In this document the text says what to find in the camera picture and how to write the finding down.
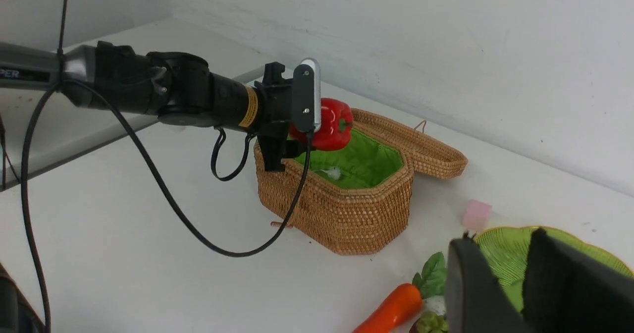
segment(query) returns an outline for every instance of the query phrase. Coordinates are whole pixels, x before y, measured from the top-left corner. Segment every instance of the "wicker basket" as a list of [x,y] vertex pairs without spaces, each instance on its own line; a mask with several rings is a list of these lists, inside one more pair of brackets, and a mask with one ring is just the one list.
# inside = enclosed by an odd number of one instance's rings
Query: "wicker basket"
[[[439,178],[461,175],[462,153],[412,128],[372,112],[353,109],[354,128],[401,153],[403,166],[378,186],[342,189],[309,172],[289,227],[342,255],[373,254],[407,227],[414,173]],[[303,165],[283,160],[285,172],[265,172],[260,146],[254,148],[258,194],[262,204],[283,218]]]

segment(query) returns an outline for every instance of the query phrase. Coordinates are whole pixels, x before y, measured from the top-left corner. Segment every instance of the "metal tube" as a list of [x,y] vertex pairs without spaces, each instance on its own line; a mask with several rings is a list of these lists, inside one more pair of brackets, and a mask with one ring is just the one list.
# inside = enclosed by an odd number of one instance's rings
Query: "metal tube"
[[55,53],[0,42],[0,88],[45,91],[60,69]]

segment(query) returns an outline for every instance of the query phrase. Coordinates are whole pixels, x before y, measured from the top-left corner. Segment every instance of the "black mount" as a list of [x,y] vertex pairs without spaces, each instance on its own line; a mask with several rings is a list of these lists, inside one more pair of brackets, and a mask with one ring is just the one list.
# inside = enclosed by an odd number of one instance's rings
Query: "black mount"
[[283,172],[282,159],[294,159],[308,149],[305,143],[287,139],[294,80],[283,78],[285,69],[278,62],[268,63],[264,66],[262,82],[255,82],[256,89],[267,99],[265,103],[272,105],[265,109],[265,125],[258,131],[258,143],[267,172]]

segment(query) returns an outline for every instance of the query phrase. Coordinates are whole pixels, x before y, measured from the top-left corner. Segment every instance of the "green basket lining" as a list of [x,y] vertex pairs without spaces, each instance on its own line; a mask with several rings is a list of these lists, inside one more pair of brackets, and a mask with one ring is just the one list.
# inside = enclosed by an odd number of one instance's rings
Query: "green basket lining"
[[[403,167],[401,153],[353,128],[350,143],[339,151],[311,152],[310,170],[326,181],[342,189],[373,188]],[[302,166],[306,154],[297,157]],[[338,167],[341,170],[339,180],[332,179],[322,169]]]

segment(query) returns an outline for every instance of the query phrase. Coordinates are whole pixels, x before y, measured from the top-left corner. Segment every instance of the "white cotton ball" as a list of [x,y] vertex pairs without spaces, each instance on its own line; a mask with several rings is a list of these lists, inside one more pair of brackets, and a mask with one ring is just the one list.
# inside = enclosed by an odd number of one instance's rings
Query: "white cotton ball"
[[435,295],[434,297],[425,299],[425,310],[432,311],[439,316],[444,315],[447,311],[444,306],[444,296]]

